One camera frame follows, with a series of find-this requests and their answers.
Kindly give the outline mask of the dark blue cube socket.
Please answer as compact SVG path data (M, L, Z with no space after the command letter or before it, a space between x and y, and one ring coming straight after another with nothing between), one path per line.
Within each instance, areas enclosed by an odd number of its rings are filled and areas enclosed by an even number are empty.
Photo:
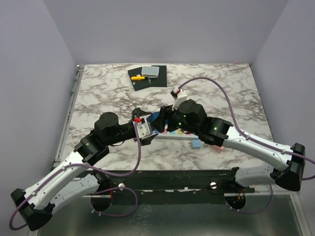
M153 112L146 118L146 120L151 124L153 130L161 133L164 131L165 126L168 124L168 120L165 119L164 121L161 121L161 119L159 118L159 114L160 112Z

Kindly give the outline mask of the white multicolour power strip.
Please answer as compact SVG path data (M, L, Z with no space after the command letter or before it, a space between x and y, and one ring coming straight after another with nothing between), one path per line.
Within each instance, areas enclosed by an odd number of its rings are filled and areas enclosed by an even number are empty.
M172 132L164 131L163 133L159 133L154 130L153 134L157 134L157 139L170 139L170 140L198 140L199 138L193 134L183 133L181 130L175 130Z

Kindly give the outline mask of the pink cube socket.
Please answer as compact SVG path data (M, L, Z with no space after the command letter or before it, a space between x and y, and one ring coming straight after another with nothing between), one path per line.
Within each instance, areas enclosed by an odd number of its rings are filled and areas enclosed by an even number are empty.
M211 146L211 148L216 151L217 153L221 153L224 150L224 147L219 147L219 146Z

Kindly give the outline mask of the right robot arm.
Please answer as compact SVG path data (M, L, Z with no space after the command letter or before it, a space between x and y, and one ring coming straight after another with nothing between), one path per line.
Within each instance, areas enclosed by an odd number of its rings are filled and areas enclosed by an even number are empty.
M189 99L177 109L163 106L153 121L155 130L162 133L182 129L196 135L201 141L213 146L231 148L265 162L262 168L239 169L235 176L226 180L231 192L252 184L275 183L289 191L300 191L305 167L305 147L274 143L245 131L221 118L207 116L202 105Z

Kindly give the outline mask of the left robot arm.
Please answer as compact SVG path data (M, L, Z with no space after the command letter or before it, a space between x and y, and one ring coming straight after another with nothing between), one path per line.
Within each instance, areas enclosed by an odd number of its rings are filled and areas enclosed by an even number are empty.
M94 167L94 165L109 153L109 147L129 139L136 139L140 146L142 138L152 135L151 125L144 117L149 113L136 108L131 113L131 120L119 124L119 118L114 112L103 113L95 122L93 130L75 146L70 155L52 170L42 180L27 188L17 188L11 193L16 205L9 220L11 230L19 230L13 226L13 219L19 213L25 225L35 231L44 226L53 216L55 204L51 200L75 177L91 168L96 172L113 176L127 177L136 171L133 168L125 174L117 174Z

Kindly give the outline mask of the light blue plug adapter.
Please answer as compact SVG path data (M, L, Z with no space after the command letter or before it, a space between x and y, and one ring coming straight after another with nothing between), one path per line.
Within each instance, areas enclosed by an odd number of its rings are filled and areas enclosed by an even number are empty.
M190 146L192 149L201 149L201 141L200 140L191 140Z

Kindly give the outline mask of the black foam mat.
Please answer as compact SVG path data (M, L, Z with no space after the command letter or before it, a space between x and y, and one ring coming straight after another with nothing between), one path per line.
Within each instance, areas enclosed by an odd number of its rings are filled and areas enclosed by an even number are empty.
M157 78L148 78L141 81L132 81L132 76L141 76L142 67L130 69L127 71L131 85L135 91L153 87L167 87L167 66L166 65L151 65L159 67L159 76Z

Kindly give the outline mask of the grey white box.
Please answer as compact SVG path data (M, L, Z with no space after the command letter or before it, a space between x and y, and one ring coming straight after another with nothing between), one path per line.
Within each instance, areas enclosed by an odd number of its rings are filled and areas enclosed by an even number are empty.
M158 66L143 66L141 69L141 76L148 78L157 78L159 76Z

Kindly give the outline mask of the yellow utility knife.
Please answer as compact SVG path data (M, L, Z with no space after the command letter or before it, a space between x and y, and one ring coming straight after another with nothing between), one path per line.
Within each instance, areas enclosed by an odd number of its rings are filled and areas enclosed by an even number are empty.
M147 79L147 77L145 77L145 76L132 76L131 77L132 81L141 81L141 80L145 80L145 79Z

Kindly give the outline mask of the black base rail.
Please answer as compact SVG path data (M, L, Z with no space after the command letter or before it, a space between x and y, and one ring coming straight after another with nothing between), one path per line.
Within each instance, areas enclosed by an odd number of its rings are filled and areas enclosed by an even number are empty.
M237 168L231 170L205 171L136 171L125 176L116 171L110 177L97 171L92 176L99 184L99 190L112 188L94 198L96 204L114 206L178 205L178 204L224 204L225 194L232 196L253 193L249 187L242 187L235 180Z

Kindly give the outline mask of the aluminium frame rail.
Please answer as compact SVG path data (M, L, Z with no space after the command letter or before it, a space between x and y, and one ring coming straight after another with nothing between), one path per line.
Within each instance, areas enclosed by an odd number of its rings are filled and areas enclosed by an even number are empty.
M251 185L249 187L243 187L243 186L236 186L233 185L231 187L225 186L225 185L209 185L206 187L199 187L199 188L189 188L189 187L183 187L181 189L157 189L157 190L140 190L132 188L131 191L136 193L138 196L145 196L145 195L152 195L154 198L157 197L169 197L171 195L178 195L178 194L186 194L188 196L196 195L196 194L203 194L210 196L237 196L237 195L246 195L246 194L267 194L269 191L273 191L274 194L296 194L298 192L296 191L290 191L286 190L284 188L281 188L277 185Z

